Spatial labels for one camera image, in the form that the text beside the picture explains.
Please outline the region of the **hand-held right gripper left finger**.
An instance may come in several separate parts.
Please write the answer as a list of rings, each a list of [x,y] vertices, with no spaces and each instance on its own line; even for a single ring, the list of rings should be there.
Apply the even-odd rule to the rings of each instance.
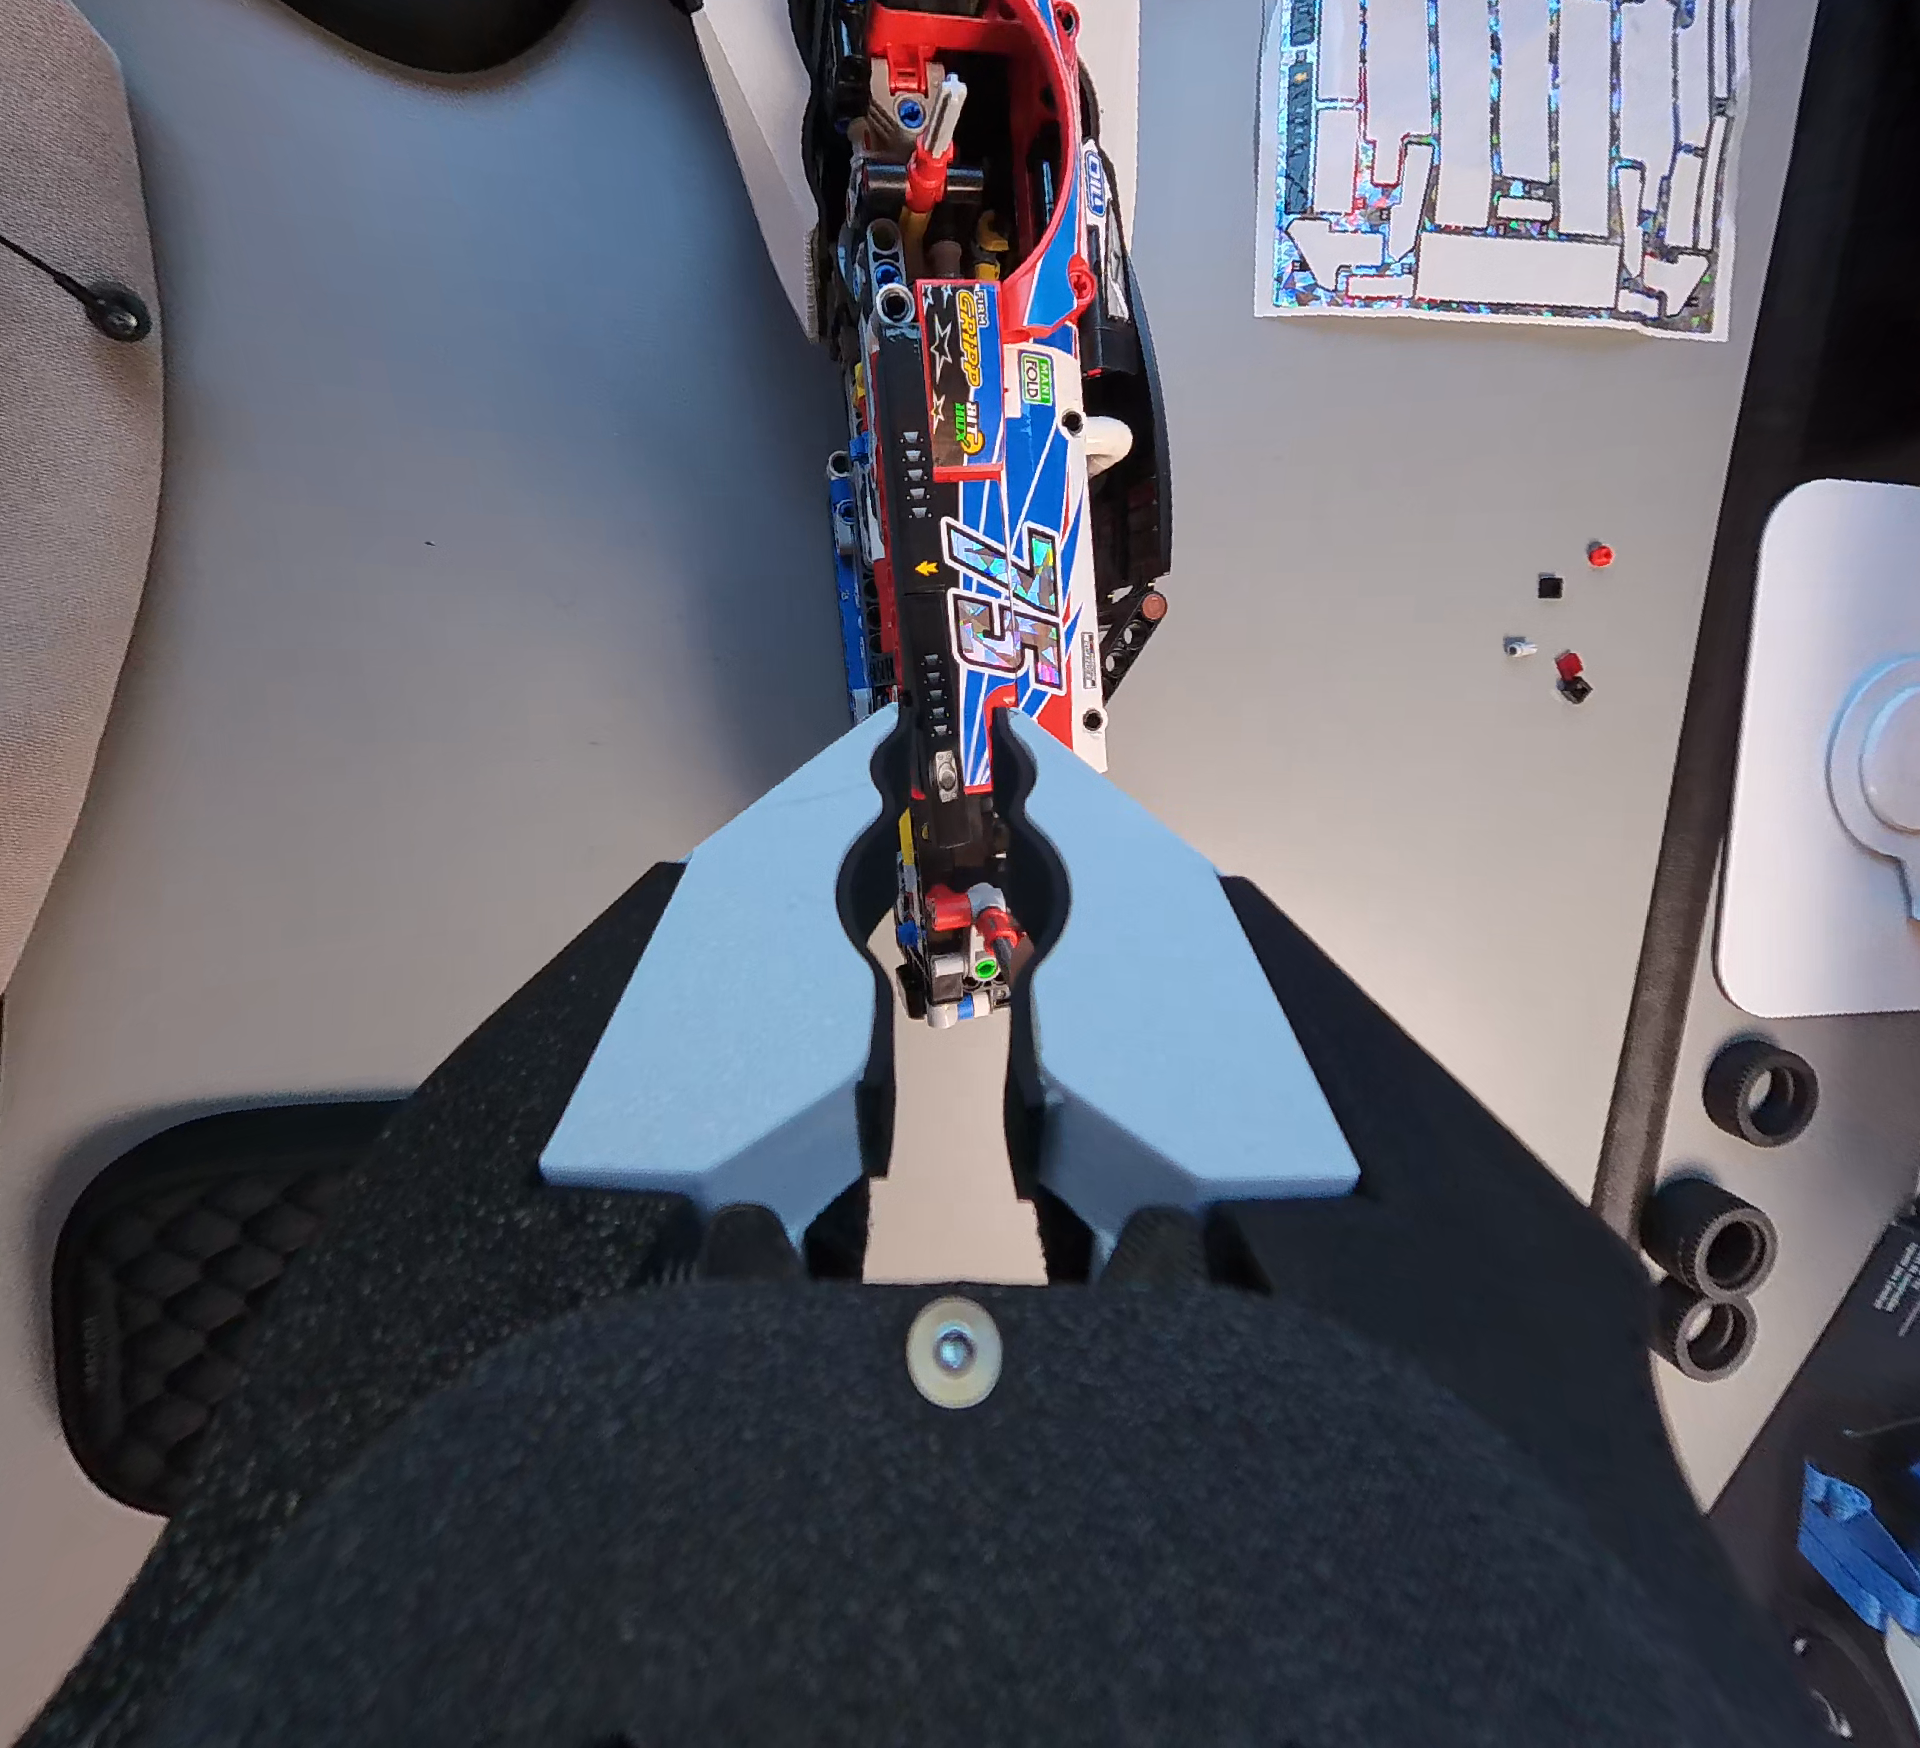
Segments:
[[[682,861],[546,1184],[755,1205],[814,1274],[860,1278],[893,1141],[893,999],[868,939],[895,889],[898,730],[877,711]]]

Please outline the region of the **red blue lego car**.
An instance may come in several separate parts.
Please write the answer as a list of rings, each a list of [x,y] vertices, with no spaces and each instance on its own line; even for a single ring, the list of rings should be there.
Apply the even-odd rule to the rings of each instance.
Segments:
[[[828,462],[848,696],[913,735],[900,987],[1006,1004],[995,711],[1106,766],[1164,615],[1164,410],[1074,0],[787,0],[810,72],[807,317],[844,369]]]

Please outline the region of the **lego set box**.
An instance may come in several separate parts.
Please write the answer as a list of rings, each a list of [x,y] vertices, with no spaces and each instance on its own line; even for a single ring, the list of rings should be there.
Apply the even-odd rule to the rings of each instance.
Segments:
[[[1827,1736],[1918,1741],[1918,1218],[1878,1237],[1709,1523]]]

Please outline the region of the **white book stand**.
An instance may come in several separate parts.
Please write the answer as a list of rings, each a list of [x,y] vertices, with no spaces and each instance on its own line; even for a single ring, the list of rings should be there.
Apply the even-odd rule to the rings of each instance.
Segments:
[[[1815,482],[1761,546],[1716,976],[1762,1018],[1918,1007],[1918,489]]]

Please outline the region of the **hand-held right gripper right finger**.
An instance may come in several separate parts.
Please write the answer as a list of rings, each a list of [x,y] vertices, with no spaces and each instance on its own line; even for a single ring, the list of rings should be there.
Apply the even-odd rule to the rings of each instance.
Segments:
[[[1358,1160],[1211,864],[1001,710],[1012,994],[1005,1143],[1045,1276],[1100,1274],[1141,1210],[1350,1195]]]

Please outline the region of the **holographic sticker sheet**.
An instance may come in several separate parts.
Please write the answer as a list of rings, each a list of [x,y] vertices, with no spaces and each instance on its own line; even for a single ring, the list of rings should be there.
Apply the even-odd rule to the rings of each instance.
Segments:
[[[1253,309],[1722,341],[1747,0],[1262,0]]]

